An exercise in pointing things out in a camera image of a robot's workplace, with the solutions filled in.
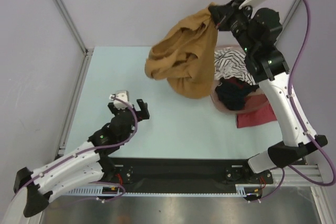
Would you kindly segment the mustard yellow tank top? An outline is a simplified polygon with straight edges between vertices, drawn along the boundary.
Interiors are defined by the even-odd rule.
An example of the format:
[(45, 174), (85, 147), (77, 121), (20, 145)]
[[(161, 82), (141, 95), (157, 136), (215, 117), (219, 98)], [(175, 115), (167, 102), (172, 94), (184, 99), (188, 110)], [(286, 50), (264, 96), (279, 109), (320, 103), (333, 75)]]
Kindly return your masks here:
[(190, 99), (209, 96), (217, 37), (208, 8), (181, 19), (150, 49), (144, 66), (146, 76), (167, 80), (176, 93)]

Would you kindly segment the red tank top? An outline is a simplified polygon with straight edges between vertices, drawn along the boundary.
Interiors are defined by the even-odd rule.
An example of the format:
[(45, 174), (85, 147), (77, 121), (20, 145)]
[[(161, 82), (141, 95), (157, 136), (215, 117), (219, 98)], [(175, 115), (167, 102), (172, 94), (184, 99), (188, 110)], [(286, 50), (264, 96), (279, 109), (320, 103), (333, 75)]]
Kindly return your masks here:
[(260, 126), (276, 120), (277, 118), (271, 105), (267, 104), (256, 111), (238, 114), (236, 116), (236, 126), (238, 129), (241, 129), (245, 127)]

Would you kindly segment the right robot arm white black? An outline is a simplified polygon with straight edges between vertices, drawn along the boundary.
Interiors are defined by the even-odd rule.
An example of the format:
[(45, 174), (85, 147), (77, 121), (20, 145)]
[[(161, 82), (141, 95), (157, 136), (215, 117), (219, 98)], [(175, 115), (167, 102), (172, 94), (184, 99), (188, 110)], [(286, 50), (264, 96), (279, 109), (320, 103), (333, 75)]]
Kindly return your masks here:
[(275, 42), (282, 32), (278, 12), (251, 6), (240, 8), (244, 0), (208, 8), (219, 31), (229, 31), (245, 52), (248, 72), (266, 95), (281, 129), (282, 141), (248, 159), (243, 179), (254, 183), (261, 173), (284, 168), (327, 145), (326, 136), (310, 126), (293, 89), (289, 86), (289, 67)]

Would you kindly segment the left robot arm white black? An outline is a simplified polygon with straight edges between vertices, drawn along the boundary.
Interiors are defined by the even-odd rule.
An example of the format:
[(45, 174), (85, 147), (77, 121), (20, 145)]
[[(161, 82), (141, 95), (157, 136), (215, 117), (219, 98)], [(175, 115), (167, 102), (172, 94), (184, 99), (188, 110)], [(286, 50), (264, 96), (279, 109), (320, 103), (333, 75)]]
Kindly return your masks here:
[(60, 194), (78, 186), (95, 182), (110, 182), (116, 169), (109, 155), (130, 141), (138, 130), (138, 123), (148, 120), (147, 103), (137, 100), (139, 110), (127, 99), (111, 97), (108, 108), (113, 118), (74, 151), (53, 162), (29, 170), (17, 171), (14, 193), (25, 192), (23, 216), (30, 218), (45, 210)]

